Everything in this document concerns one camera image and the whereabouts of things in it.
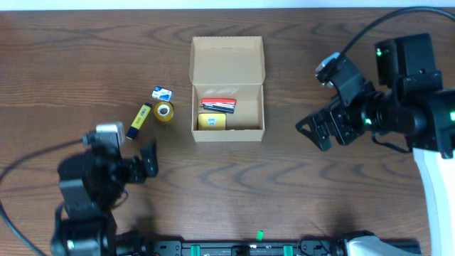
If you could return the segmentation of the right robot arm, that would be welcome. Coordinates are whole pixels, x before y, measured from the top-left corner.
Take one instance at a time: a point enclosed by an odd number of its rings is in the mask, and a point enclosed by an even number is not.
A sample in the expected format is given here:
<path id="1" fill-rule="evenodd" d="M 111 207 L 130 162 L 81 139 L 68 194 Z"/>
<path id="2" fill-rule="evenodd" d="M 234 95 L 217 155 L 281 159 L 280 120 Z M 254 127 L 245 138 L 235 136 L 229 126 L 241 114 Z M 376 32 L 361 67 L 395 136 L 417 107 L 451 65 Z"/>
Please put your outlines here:
<path id="1" fill-rule="evenodd" d="M 347 57 L 334 53 L 316 77 L 337 93 L 296 129 L 321 151 L 334 142 L 349 145 L 365 132 L 402 134 L 404 153 L 413 155 L 424 187 L 431 253 L 453 255 L 454 92 L 443 88 L 428 34 L 381 41 L 375 52 L 379 81 L 389 93 L 377 91 Z"/>

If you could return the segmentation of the yellow tape roll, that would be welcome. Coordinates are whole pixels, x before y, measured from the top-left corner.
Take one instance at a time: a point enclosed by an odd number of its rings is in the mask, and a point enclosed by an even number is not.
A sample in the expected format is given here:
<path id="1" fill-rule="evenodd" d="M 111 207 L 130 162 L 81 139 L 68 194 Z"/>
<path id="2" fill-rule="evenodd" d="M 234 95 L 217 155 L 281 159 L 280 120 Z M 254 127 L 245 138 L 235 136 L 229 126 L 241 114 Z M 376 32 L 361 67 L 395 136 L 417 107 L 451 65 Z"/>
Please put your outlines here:
<path id="1" fill-rule="evenodd" d="M 170 102 L 159 102 L 154 108 L 154 115 L 160 122 L 170 122 L 173 113 L 173 105 Z"/>

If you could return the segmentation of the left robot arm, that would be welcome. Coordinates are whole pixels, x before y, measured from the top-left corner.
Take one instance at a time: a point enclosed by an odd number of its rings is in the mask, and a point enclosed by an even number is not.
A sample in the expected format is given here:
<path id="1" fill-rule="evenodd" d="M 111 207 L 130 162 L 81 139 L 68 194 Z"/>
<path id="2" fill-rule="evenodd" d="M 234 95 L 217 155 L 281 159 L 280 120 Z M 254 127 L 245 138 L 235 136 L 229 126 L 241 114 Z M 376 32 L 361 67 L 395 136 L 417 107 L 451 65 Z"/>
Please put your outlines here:
<path id="1" fill-rule="evenodd" d="M 128 183 L 157 176 L 156 140 L 132 159 L 102 142 L 64 160 L 58 167 L 63 203 L 55 211 L 53 255 L 150 255 L 148 240 L 137 231 L 117 234 L 112 211 L 126 195 Z"/>

